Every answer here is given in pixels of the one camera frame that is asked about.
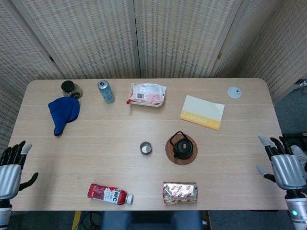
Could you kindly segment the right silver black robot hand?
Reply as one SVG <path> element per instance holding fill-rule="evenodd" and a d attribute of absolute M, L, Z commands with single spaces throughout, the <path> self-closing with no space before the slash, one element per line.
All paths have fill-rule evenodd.
<path fill-rule="evenodd" d="M 273 171 L 270 174 L 262 166 L 257 165 L 259 174 L 277 183 L 283 190 L 296 190 L 305 187 L 307 179 L 303 167 L 298 157 L 294 155 L 289 142 L 284 137 L 267 139 L 262 134 L 258 134 L 258 138 L 265 148 Z"/>

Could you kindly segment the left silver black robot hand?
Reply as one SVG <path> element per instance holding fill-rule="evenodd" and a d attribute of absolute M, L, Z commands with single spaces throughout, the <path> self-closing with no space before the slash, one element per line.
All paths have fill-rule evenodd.
<path fill-rule="evenodd" d="M 0 199 L 11 200 L 18 192 L 31 186 L 38 178 L 39 173 L 34 173 L 31 179 L 21 183 L 22 170 L 26 157 L 32 147 L 22 141 L 13 147 L 8 147 L 0 155 Z"/>

